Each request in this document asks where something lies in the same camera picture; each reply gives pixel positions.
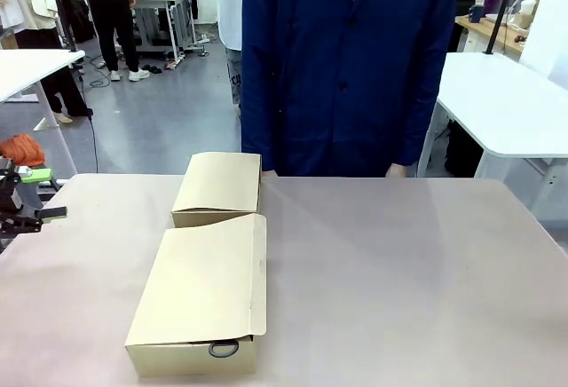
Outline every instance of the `dark mug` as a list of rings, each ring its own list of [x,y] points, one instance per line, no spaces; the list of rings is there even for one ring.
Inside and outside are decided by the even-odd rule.
[[[484,16],[485,7],[483,5],[474,5],[469,9],[469,21],[471,23],[479,23]]]

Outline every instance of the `black pole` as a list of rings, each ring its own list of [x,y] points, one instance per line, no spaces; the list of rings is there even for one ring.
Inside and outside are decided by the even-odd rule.
[[[77,47],[75,46],[75,41],[71,36],[71,29],[69,28],[69,23],[67,23],[67,19],[65,17],[63,3],[61,2],[61,0],[55,0],[55,4],[57,5],[57,11],[59,12],[59,20],[61,21],[61,28],[63,29],[63,35],[65,36],[67,45],[69,46],[69,49],[71,51],[75,52],[77,51]]]
[[[497,15],[497,20],[495,21],[495,27],[493,28],[493,33],[491,34],[491,39],[489,39],[489,45],[487,45],[487,50],[485,50],[485,54],[493,54],[493,47],[495,46],[495,41],[497,41],[497,35],[499,34],[499,29],[501,28],[501,22],[503,21],[505,10],[507,10],[508,2],[509,0],[503,0],[501,2],[501,7],[499,8],[499,14]]]

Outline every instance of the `navy blue coat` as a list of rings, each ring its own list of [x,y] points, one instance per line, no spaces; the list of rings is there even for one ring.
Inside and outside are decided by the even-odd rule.
[[[413,164],[454,14],[455,0],[243,0],[242,151],[281,176]]]

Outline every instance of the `gray pants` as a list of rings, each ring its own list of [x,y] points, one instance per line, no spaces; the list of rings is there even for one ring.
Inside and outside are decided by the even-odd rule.
[[[241,107],[241,52],[225,48],[233,104]]]

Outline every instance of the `orange cloth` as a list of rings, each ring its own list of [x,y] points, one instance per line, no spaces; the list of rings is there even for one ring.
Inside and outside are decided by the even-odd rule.
[[[18,134],[0,143],[0,154],[12,159],[16,165],[35,167],[45,163],[42,148],[28,134]]]

